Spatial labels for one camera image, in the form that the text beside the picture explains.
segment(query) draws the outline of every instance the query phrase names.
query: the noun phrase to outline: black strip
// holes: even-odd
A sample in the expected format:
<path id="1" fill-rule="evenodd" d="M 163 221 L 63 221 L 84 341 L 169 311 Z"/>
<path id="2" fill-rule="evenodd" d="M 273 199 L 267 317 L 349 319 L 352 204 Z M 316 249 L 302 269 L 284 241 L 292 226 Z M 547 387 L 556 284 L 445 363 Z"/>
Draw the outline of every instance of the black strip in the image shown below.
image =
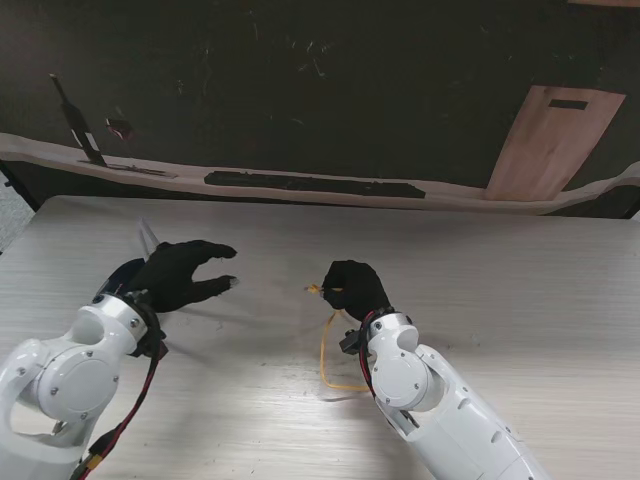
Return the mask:
<path id="1" fill-rule="evenodd" d="M 589 105 L 589 102 L 583 102 L 582 100 L 558 100 L 553 99 L 549 102 L 551 108 L 569 108 L 571 110 L 584 110 Z"/>
<path id="2" fill-rule="evenodd" d="M 34 212 L 37 212 L 40 209 L 41 204 L 31 195 L 31 193 L 29 193 L 29 190 L 27 190 L 18 177 L 13 174 L 2 160 L 0 160 L 0 172 L 7 177 L 11 187 L 13 187 L 16 193 L 20 195 L 25 202 L 27 202 L 27 205 L 29 205 Z"/>
<path id="3" fill-rule="evenodd" d="M 356 180 L 263 175 L 260 173 L 212 172 L 205 177 L 204 183 L 207 185 L 347 193 L 376 197 L 424 198 L 425 196 L 422 190 L 408 183 L 360 182 Z"/>

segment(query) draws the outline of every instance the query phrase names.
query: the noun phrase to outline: white robotic arm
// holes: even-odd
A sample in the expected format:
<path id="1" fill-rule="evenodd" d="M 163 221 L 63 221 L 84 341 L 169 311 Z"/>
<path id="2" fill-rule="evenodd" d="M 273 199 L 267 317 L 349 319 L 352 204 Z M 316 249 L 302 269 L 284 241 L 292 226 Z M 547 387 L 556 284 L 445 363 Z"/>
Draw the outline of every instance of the white robotic arm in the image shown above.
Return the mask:
<path id="1" fill-rule="evenodd" d="M 52 340 L 27 340 L 0 367 L 0 476 L 69 480 L 93 428 L 118 386 L 120 361 L 147 332 L 123 300 L 103 295 L 82 307 L 71 330 Z M 15 432 L 16 402 L 56 420 L 53 433 Z"/>
<path id="2" fill-rule="evenodd" d="M 515 429 L 476 394 L 403 314 L 369 327 L 376 403 L 438 480 L 551 480 Z"/>

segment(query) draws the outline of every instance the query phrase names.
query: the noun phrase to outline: wood grain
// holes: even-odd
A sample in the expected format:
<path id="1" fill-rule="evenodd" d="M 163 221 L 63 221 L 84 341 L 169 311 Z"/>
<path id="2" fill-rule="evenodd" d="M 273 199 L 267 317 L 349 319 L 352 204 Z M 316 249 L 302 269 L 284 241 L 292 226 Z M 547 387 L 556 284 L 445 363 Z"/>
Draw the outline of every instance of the wood grain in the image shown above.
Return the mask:
<path id="1" fill-rule="evenodd" d="M 587 159 L 624 98 L 599 90 L 532 86 L 502 147 L 486 198 L 553 200 Z M 553 101 L 583 102 L 586 108 L 557 108 L 550 106 Z"/>
<path id="2" fill-rule="evenodd" d="M 430 478 L 366 394 L 320 379 L 331 311 L 303 287 L 346 258 L 378 270 L 422 343 L 518 427 L 554 478 L 628 480 L 640 470 L 636 223 L 59 197 L 0 257 L 1 356 L 66 331 L 106 276 L 140 254 L 138 215 L 161 240 L 233 245 L 237 258 L 196 278 L 241 283 L 167 319 L 170 353 L 92 479 Z M 331 330 L 328 369 L 357 383 L 356 360 L 337 345 L 347 328 Z M 125 359 L 96 434 L 123 418 L 146 368 Z"/>

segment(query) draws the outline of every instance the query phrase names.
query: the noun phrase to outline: wooden plank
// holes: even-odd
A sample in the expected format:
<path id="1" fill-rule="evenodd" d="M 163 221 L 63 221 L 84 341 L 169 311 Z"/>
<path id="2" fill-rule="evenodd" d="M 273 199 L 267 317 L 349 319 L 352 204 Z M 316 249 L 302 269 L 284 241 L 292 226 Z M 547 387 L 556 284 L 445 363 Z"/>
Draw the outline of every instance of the wooden plank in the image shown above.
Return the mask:
<path id="1" fill-rule="evenodd" d="M 575 175 L 625 95 L 534 85 L 489 181 L 489 200 L 553 200 Z"/>
<path id="2" fill-rule="evenodd" d="M 640 7 L 640 0 L 569 0 L 569 3 L 601 7 Z"/>

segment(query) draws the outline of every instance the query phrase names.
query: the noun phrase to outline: dark wall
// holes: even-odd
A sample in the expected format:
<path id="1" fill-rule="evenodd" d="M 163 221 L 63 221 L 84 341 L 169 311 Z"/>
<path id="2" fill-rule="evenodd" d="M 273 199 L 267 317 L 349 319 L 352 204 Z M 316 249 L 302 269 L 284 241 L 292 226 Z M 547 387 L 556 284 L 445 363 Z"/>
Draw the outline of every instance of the dark wall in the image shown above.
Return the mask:
<path id="1" fill-rule="evenodd" d="M 530 85 L 627 94 L 575 188 L 640 159 L 639 52 L 566 0 L 4 0 L 0 131 L 75 146 L 55 72 L 106 154 L 485 187 Z"/>

